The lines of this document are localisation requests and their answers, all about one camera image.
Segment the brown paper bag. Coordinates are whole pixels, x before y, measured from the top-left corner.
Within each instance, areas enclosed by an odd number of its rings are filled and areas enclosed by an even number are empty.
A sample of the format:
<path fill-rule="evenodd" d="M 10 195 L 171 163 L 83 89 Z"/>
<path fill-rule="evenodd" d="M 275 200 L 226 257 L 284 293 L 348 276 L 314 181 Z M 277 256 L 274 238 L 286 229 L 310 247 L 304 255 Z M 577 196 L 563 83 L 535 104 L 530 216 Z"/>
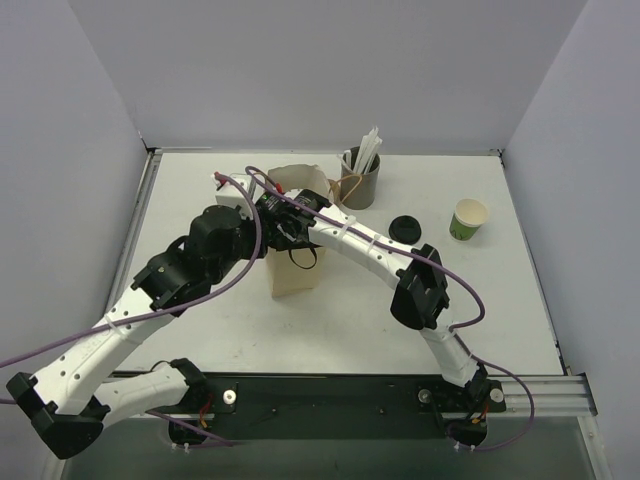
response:
<path fill-rule="evenodd" d="M 267 175 L 280 185 L 285 193 L 307 188 L 333 201 L 341 203 L 340 184 L 354 180 L 354 187 L 347 187 L 345 198 L 362 182 L 359 174 L 347 173 L 339 180 L 330 180 L 318 165 L 292 164 L 272 168 Z M 269 284 L 273 298 L 284 297 L 320 284 L 326 249 L 313 246 L 296 225 L 284 225 L 285 236 L 270 247 L 266 256 Z"/>

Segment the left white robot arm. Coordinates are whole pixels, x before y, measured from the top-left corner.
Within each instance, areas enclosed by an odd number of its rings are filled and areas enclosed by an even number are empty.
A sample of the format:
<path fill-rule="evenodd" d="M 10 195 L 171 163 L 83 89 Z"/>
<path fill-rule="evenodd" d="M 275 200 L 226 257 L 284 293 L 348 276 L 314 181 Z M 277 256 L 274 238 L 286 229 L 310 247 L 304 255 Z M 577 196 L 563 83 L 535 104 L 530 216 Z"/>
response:
<path fill-rule="evenodd" d="M 209 400 L 205 375 L 187 359 L 111 385 L 105 381 L 147 338 L 208 295 L 237 262 L 259 258 L 261 240 L 257 212 L 243 216 L 236 207 L 206 208 L 188 234 L 135 275 L 94 333 L 48 366 L 8 381 L 9 394 L 57 458 L 81 453 L 105 428 L 133 415 L 174 405 L 189 412 Z"/>

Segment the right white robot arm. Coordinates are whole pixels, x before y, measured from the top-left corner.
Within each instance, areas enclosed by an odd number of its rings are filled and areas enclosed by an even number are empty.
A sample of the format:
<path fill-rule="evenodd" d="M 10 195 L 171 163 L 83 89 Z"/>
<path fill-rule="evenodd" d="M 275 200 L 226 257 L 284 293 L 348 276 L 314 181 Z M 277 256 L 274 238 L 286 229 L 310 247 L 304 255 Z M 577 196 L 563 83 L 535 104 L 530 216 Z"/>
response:
<path fill-rule="evenodd" d="M 439 318 L 449 308 L 450 298 L 435 248 L 426 245 L 418 250 L 380 235 L 309 189 L 292 196 L 266 190 L 255 205 L 268 247 L 278 251 L 324 247 L 366 268 L 391 288 L 391 315 L 421 334 L 445 381 L 469 390 L 486 377 L 454 338 L 450 323 Z"/>

